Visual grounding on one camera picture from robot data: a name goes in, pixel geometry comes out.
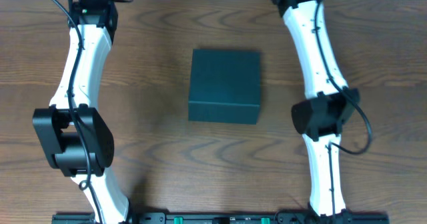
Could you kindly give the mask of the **dark green box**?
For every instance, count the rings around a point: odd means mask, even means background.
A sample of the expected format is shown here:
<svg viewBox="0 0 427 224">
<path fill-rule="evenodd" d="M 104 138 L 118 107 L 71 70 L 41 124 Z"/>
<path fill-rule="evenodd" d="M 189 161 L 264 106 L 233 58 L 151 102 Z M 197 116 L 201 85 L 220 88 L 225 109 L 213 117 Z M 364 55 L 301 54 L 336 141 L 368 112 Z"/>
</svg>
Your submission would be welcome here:
<svg viewBox="0 0 427 224">
<path fill-rule="evenodd" d="M 194 49 L 188 119 L 255 125 L 261 109 L 261 53 Z"/>
</svg>

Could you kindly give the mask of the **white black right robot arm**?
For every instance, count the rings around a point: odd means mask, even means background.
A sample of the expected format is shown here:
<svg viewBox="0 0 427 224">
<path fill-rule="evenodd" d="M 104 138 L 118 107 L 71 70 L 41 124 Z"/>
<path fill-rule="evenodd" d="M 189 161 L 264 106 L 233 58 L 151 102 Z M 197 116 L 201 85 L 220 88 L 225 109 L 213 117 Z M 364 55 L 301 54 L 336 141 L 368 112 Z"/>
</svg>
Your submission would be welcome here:
<svg viewBox="0 0 427 224">
<path fill-rule="evenodd" d="M 290 31 L 304 78 L 305 100 L 292 106 L 292 121 L 308 150 L 310 208 L 318 217 L 333 217 L 346 208 L 340 184 L 342 129 L 359 100 L 336 63 L 321 0 L 272 0 Z"/>
</svg>

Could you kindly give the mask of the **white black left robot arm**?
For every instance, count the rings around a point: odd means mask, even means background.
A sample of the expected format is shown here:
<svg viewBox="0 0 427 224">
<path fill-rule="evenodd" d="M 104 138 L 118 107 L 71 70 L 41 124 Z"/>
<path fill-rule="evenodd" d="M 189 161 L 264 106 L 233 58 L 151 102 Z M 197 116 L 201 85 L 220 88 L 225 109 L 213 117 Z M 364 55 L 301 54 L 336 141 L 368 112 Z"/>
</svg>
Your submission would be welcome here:
<svg viewBox="0 0 427 224">
<path fill-rule="evenodd" d="M 103 67 L 117 29 L 116 3 L 128 0 L 68 0 L 70 46 L 60 84 L 33 126 L 51 168 L 84 193 L 92 213 L 57 213 L 52 223 L 161 223 L 134 211 L 111 168 L 113 135 L 97 107 Z"/>
</svg>

